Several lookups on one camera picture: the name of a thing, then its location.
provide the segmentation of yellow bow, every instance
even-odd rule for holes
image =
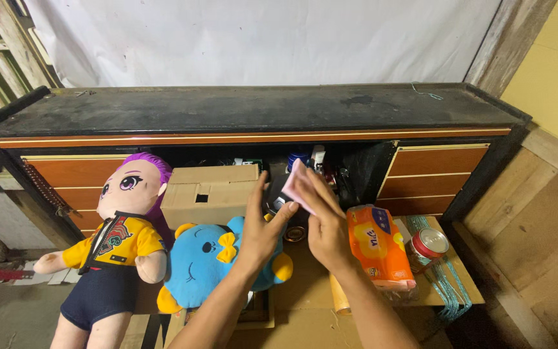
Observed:
[[[224,249],[219,252],[216,259],[223,263],[229,263],[236,257],[236,248],[234,247],[234,242],[236,237],[234,233],[225,233],[219,238],[219,245],[223,246]]]

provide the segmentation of plush doll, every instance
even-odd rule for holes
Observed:
[[[169,252],[165,285],[157,304],[165,313],[202,305],[238,258],[244,217],[232,218],[227,230],[210,224],[185,224],[175,231]],[[253,283],[252,291],[267,290],[292,276],[292,259],[283,253],[283,233],[270,261]]]
[[[152,224],[167,226],[160,201],[170,176],[171,168],[157,156],[129,156],[97,198],[104,222],[89,238],[35,264],[41,274],[66,268],[82,274],[61,305],[52,347],[83,348],[86,340],[88,348],[120,347],[135,309],[139,278],[157,283],[165,275],[165,245]]]

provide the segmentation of doll shorts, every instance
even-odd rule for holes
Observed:
[[[73,325],[89,331],[98,320],[135,310],[139,280],[135,266],[90,269],[59,310]]]

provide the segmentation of cabinet top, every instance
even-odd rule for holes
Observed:
[[[8,115],[1,109],[0,137],[509,127],[530,120],[466,83],[51,92]]]

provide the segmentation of hand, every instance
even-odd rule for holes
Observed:
[[[165,251],[158,250],[147,256],[137,256],[135,257],[135,265],[137,266],[137,274],[143,281],[155,284],[165,277],[167,255]]]
[[[360,268],[350,250],[346,215],[327,183],[319,174],[307,169],[307,177],[313,188],[296,178],[298,194],[311,207],[315,216],[309,216],[309,250],[331,274],[339,274]]]
[[[66,269],[63,253],[64,251],[58,251],[43,255],[34,265],[34,271],[38,274],[53,274]]]
[[[256,274],[268,263],[275,251],[283,226],[298,210],[296,202],[289,202],[283,205],[270,222],[266,222],[262,215],[262,193],[267,175],[266,171],[262,172],[249,195],[244,218],[243,242],[236,260],[237,264],[240,262],[240,265],[250,268],[250,272]]]

